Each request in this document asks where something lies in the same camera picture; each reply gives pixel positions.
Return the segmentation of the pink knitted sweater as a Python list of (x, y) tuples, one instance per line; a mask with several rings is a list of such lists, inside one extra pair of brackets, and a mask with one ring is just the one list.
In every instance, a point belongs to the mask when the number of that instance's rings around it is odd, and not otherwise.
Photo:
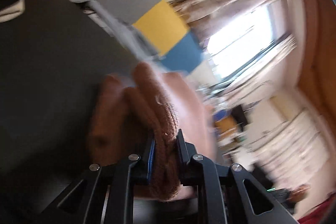
[(132, 153), (142, 153), (147, 138), (153, 136), (151, 182), (138, 186), (136, 196), (160, 201), (190, 198), (193, 188), (181, 185), (178, 178), (176, 138), (181, 132), (198, 153), (215, 159), (209, 111), (178, 72), (162, 72), (141, 62), (133, 80), (133, 86), (126, 86), (117, 76), (107, 75), (102, 82), (87, 138), (91, 158), (102, 166), (117, 163)]

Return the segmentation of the wooden desk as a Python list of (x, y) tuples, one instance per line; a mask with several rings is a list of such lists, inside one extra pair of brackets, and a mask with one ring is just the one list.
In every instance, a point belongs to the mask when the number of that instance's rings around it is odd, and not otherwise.
[(229, 115), (214, 123), (218, 131), (218, 140), (231, 137), (240, 131), (240, 127), (233, 116)]

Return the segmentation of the blue round item on desk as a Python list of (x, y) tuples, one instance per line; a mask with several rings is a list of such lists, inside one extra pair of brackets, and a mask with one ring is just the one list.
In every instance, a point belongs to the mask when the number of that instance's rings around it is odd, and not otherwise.
[(224, 118), (227, 118), (230, 115), (230, 111), (226, 109), (220, 109), (213, 114), (214, 122), (218, 122)]

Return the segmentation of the window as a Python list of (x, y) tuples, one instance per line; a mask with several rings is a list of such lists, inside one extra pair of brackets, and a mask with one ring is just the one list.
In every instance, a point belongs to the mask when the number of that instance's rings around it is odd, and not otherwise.
[(206, 52), (214, 75), (224, 80), (288, 34), (285, 0), (260, 6), (232, 19), (210, 37)]

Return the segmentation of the patterned curtain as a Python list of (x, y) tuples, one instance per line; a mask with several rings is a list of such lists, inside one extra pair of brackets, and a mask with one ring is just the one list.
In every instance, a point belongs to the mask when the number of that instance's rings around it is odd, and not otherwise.
[(232, 19), (278, 0), (175, 0), (175, 12), (204, 42), (225, 27)]

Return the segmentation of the grey yellow blue chair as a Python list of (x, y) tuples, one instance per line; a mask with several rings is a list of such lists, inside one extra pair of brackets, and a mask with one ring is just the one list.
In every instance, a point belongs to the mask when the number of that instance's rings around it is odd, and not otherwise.
[(200, 72), (205, 56), (185, 22), (165, 0), (70, 0), (139, 61), (167, 71)]

